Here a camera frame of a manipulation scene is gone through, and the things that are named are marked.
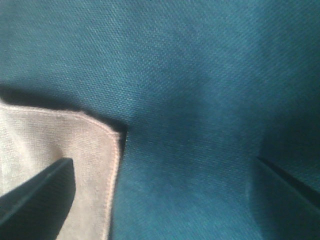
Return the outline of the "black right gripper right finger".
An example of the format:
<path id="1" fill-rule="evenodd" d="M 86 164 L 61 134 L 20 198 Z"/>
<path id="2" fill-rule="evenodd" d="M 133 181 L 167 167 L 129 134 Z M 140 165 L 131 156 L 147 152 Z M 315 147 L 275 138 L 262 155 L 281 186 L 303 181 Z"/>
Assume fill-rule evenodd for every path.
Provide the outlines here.
<path id="1" fill-rule="evenodd" d="M 271 161 L 252 161 L 248 206 L 264 240 L 318 240 L 320 194 Z"/>

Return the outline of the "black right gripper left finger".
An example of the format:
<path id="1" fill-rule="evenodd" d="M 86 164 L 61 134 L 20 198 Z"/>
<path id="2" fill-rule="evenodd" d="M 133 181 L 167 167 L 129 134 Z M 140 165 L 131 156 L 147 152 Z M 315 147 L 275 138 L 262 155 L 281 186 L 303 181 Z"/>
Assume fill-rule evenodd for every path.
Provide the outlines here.
<path id="1" fill-rule="evenodd" d="M 61 158 L 0 197 L 0 238 L 55 240 L 75 192 L 73 160 Z"/>

